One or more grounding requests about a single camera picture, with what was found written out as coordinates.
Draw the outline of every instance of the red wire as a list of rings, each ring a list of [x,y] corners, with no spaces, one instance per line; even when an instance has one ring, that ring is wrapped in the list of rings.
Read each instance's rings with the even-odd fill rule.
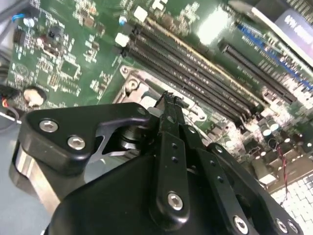
[[[285,189],[286,189],[286,196],[285,196],[284,200],[280,203],[280,205],[283,205],[283,203],[288,200],[287,194],[289,192],[288,191],[287,173],[286,173],[287,160],[284,157],[280,146],[277,147],[277,151],[278,151],[279,158],[283,161],[283,174],[284,174],[284,183],[285,183]]]

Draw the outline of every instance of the label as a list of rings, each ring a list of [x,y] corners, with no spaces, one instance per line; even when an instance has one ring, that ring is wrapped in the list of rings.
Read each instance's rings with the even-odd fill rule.
[[[313,59],[313,28],[301,15],[288,9],[275,24]]]

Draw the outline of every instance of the microchip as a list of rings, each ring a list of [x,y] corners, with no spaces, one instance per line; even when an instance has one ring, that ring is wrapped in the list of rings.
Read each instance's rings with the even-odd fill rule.
[[[105,27],[101,23],[97,23],[96,30],[100,35],[103,35],[105,33]]]
[[[99,44],[96,43],[96,42],[93,42],[92,45],[91,45],[91,47],[92,47],[93,49],[95,49],[95,50],[99,50],[99,48],[100,48]]]
[[[18,45],[24,45],[26,33],[22,29],[16,29],[13,36],[13,42]]]
[[[65,60],[60,66],[60,71],[66,74],[68,77],[76,77],[79,72],[80,67],[78,65],[72,64],[71,62]]]
[[[91,16],[87,16],[85,19],[84,19],[84,25],[88,28],[91,28],[93,27],[94,25],[94,19],[93,17]]]

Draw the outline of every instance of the black wire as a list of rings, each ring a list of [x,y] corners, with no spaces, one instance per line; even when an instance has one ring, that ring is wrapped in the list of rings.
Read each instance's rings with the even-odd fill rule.
[[[19,0],[0,13],[0,24],[29,6],[29,0]]]
[[[14,118],[14,122],[10,123],[10,125],[6,126],[6,127],[3,127],[3,128],[0,128],[0,133],[3,133],[3,132],[6,132],[7,130],[11,129],[13,126],[15,126],[17,123],[18,123],[18,120],[20,118],[20,115],[19,113],[15,110],[15,108],[13,107],[6,107],[8,110],[10,110],[14,115],[15,115],[15,118]]]

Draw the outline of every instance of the dimm slot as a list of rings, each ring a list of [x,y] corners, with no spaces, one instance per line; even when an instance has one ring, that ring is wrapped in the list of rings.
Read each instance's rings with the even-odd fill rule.
[[[171,82],[174,86],[177,88],[187,91],[192,97],[193,100],[199,101],[203,104],[210,105],[214,110],[216,110],[218,113],[222,114],[224,117],[228,118],[229,120],[233,121],[234,123],[238,123],[240,121],[240,118],[237,117],[237,115],[231,113],[229,110],[224,108],[222,105],[215,103],[213,100],[211,100],[209,97],[206,97],[204,94],[199,93],[197,90],[197,87],[194,86],[193,83],[190,81],[181,81],[179,78],[177,78],[174,74],[170,72],[170,68],[168,68],[166,65],[161,65],[153,60],[152,55],[146,55],[146,53],[140,51],[135,46],[128,46],[129,54],[146,65],[149,70],[154,72],[157,75],[161,75],[161,77],[169,82]]]
[[[283,87],[279,82],[271,78],[261,69],[259,69],[255,64],[245,58],[245,56],[237,51],[232,45],[226,42],[222,42],[220,44],[220,50],[229,59],[231,59],[237,65],[243,67],[247,72],[252,74],[262,85],[266,86],[270,91],[277,94],[277,96],[282,98],[288,104],[292,104],[297,100],[297,98],[293,94],[291,94],[285,87]]]
[[[197,61],[195,58],[190,58],[190,54],[185,51],[183,48],[175,48],[170,43],[166,42],[163,38],[157,36],[154,32],[146,28],[140,28],[141,35],[144,35],[147,40],[150,39],[154,43],[158,44],[160,47],[164,48],[167,52],[171,53],[174,58],[180,63],[184,62],[188,66],[200,73],[201,76],[204,76],[207,80],[211,81],[211,84],[215,85],[215,88],[220,90],[224,95],[228,96],[230,99],[234,100],[236,103],[240,103],[241,106],[246,106],[249,111],[255,110],[255,105],[246,100],[244,97],[236,93],[236,91],[231,90],[226,84],[214,75],[210,74],[207,70],[212,70],[208,66],[205,66],[204,63]]]
[[[209,93],[210,96],[215,97],[219,100],[220,103],[223,103],[223,106],[227,107],[228,109],[232,110],[233,112],[237,112],[239,114],[243,114],[243,119],[247,119],[249,113],[245,111],[246,107],[242,108],[234,103],[234,106],[230,106],[228,103],[230,102],[229,99],[225,98],[218,92],[211,87],[211,83],[206,82],[204,78],[200,77],[197,73],[192,74],[191,71],[188,71],[188,68],[184,64],[177,64],[176,61],[173,61],[171,58],[168,58],[165,54],[160,52],[157,48],[147,44],[144,40],[137,40],[136,46],[142,48],[144,51],[152,54],[158,60],[163,61],[164,63],[168,64],[172,69],[176,71],[177,74],[180,76],[184,76],[185,79],[189,79],[190,81],[194,82],[201,90],[202,93]]]

